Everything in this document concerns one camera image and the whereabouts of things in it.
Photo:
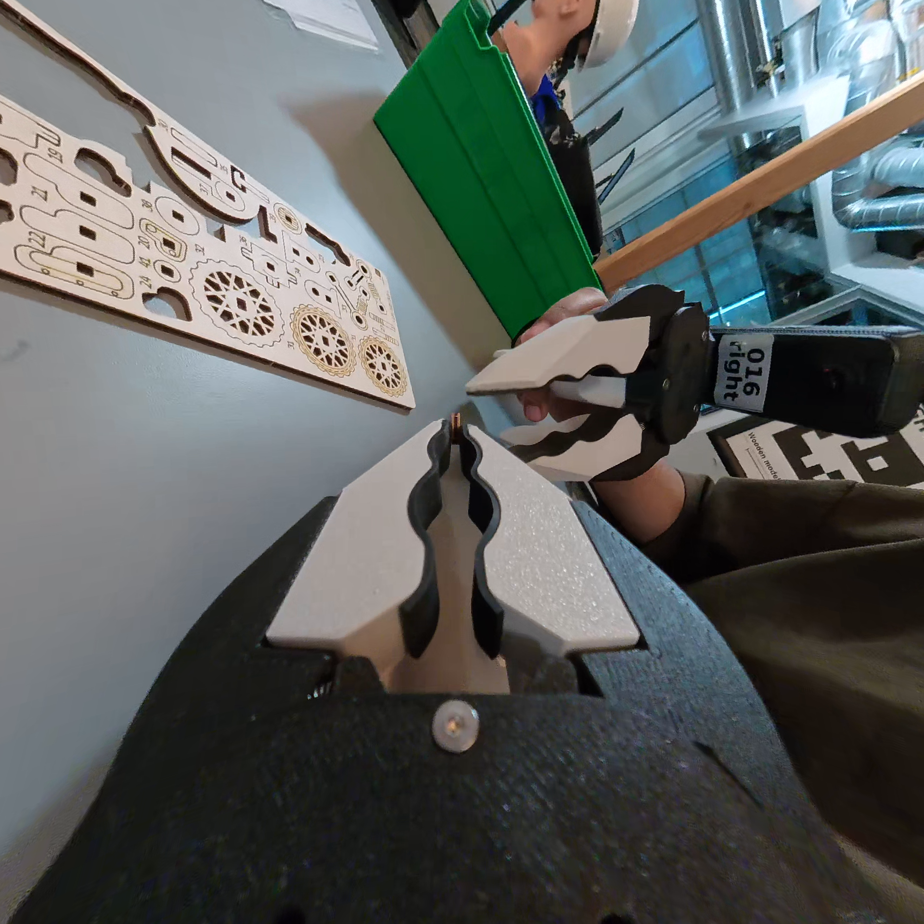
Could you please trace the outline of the black white printed card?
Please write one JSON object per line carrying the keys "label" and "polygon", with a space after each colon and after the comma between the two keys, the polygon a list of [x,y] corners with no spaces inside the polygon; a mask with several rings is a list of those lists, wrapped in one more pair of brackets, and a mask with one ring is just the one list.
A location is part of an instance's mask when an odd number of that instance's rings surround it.
{"label": "black white printed card", "polygon": [[889,436],[860,438],[796,424],[745,419],[709,433],[733,477],[757,480],[848,480],[923,489],[923,408]]}

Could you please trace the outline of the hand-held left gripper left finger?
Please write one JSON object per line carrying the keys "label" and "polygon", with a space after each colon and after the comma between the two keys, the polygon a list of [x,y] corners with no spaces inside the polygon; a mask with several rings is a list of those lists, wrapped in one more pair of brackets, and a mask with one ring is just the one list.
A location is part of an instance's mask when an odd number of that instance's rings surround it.
{"label": "hand-held left gripper left finger", "polygon": [[394,692],[451,687],[433,649],[432,535],[451,456],[450,422],[432,422],[340,492],[271,620],[270,646],[365,658]]}

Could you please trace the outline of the person's right forearm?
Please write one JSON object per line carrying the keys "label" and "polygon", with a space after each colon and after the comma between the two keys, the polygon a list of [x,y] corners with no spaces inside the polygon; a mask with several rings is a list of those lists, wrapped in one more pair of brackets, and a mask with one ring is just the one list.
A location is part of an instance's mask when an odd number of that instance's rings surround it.
{"label": "person's right forearm", "polygon": [[821,814],[922,888],[922,491],[664,461],[593,491],[743,664]]}

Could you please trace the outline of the white paper sheet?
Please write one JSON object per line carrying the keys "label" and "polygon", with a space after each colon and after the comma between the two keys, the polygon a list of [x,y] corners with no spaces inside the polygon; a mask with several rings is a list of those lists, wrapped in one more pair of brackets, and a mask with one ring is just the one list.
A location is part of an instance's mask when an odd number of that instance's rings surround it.
{"label": "white paper sheet", "polygon": [[364,50],[377,52],[371,23],[356,1],[265,1],[282,10],[297,29]]}

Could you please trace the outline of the silver flexible duct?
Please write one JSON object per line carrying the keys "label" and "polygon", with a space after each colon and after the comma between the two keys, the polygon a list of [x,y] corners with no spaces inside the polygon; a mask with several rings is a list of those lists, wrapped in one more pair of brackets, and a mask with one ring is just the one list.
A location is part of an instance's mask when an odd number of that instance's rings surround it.
{"label": "silver flexible duct", "polygon": [[923,146],[896,142],[832,172],[834,218],[855,232],[923,228]]}

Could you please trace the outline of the person's right hand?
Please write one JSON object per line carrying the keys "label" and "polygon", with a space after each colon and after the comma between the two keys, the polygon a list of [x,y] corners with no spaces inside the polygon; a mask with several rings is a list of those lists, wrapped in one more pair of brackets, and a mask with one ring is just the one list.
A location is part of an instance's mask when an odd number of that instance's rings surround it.
{"label": "person's right hand", "polygon": [[[551,306],[531,327],[521,333],[514,341],[514,347],[522,346],[525,342],[571,317],[592,314],[605,307],[608,302],[606,293],[592,287],[584,287]],[[518,392],[516,396],[526,420],[530,423],[540,423],[546,418],[561,422],[590,412],[589,405],[561,398],[548,388]]]}

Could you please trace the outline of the wooden handrail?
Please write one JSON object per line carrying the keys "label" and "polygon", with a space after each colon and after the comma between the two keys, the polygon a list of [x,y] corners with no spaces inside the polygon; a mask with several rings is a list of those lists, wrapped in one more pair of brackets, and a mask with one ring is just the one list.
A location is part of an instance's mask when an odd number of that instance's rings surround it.
{"label": "wooden handrail", "polygon": [[603,291],[621,287],[687,249],[745,220],[780,198],[883,144],[923,117],[918,74],[845,116],[816,136],[624,248],[594,264]]}

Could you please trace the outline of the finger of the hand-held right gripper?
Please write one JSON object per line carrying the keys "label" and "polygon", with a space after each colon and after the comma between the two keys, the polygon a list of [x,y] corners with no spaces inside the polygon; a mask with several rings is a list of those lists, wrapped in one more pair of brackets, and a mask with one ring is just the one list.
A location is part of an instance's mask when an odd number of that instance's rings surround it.
{"label": "finger of the hand-held right gripper", "polygon": [[467,383],[471,396],[549,387],[560,398],[612,410],[626,403],[628,377],[644,357],[644,317],[604,320],[585,314],[561,321],[502,351]]}
{"label": "finger of the hand-held right gripper", "polygon": [[514,426],[500,440],[548,480],[590,481],[638,456],[643,436],[643,426],[630,413],[588,413]]}

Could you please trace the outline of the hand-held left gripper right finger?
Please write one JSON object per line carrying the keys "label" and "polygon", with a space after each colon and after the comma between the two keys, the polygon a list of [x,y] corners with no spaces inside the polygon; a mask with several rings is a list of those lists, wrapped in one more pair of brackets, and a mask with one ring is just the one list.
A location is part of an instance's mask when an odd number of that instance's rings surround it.
{"label": "hand-held left gripper right finger", "polygon": [[[635,648],[641,633],[577,517],[570,498],[523,465],[478,427],[458,444],[458,689],[479,694],[510,690],[512,658],[490,658],[474,633],[472,590],[479,544],[487,590],[502,610],[502,640],[519,656],[566,657]],[[475,484],[461,466],[472,447],[470,474],[499,502],[499,523],[469,514]]]}

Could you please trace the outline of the green plastic bin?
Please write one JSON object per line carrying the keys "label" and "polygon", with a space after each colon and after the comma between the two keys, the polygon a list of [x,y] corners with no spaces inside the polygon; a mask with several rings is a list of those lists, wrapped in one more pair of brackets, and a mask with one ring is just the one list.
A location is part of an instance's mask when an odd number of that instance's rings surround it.
{"label": "green plastic bin", "polygon": [[458,2],[374,116],[513,340],[597,287],[588,241],[489,10]]}

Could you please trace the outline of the wooden puzzle sheet with wheels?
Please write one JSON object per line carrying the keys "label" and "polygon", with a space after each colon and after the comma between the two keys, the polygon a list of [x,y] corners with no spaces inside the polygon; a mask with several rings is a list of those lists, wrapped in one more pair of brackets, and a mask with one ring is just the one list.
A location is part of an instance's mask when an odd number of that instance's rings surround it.
{"label": "wooden puzzle sheet with wheels", "polygon": [[2,275],[409,412],[385,274],[20,2],[2,12],[144,116],[173,186],[2,98]]}

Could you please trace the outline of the silver straight duct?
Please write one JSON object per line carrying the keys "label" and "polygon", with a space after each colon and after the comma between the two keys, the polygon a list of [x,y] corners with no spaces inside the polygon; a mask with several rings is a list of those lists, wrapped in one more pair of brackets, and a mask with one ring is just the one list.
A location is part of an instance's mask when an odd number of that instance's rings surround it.
{"label": "silver straight duct", "polygon": [[721,112],[738,112],[761,94],[778,95],[764,2],[697,1],[696,8]]}

